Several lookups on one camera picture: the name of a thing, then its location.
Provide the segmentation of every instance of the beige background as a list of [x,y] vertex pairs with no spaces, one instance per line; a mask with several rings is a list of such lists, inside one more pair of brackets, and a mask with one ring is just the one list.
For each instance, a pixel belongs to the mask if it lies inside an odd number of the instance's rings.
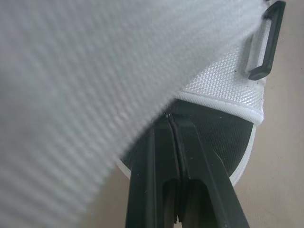
[[[304,0],[287,0],[265,88],[265,120],[235,190],[251,228],[304,227]],[[124,228],[129,180],[116,168],[83,227]]]

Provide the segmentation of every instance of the white mesh material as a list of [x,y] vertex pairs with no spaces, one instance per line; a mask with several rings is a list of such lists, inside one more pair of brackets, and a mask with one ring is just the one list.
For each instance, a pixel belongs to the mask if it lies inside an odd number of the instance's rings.
[[271,22],[233,46],[200,73],[178,95],[181,100],[237,115],[255,124],[263,121],[265,79],[248,80],[248,72],[262,65]]

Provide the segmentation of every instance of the white fabric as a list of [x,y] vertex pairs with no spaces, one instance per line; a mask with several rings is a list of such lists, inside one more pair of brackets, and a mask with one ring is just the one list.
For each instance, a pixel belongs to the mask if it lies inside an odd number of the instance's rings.
[[263,0],[0,1],[0,227],[75,227],[144,127]]

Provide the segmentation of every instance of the white woven fabric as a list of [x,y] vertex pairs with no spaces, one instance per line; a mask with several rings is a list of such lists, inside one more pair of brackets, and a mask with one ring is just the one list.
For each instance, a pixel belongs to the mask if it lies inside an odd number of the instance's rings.
[[270,25],[264,21],[253,37],[234,45],[185,86],[177,98],[260,124],[266,80],[248,80],[248,72],[262,65]]
[[0,1],[0,227],[75,227],[118,157],[263,0]]

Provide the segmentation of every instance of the black plastic handle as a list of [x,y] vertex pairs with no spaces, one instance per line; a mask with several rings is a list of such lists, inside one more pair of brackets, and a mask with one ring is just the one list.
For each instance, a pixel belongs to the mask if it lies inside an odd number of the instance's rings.
[[267,46],[263,64],[250,71],[248,77],[250,80],[257,81],[270,74],[272,63],[275,57],[275,48],[279,38],[285,5],[286,3],[284,1],[276,1],[265,11],[264,19],[271,19]]

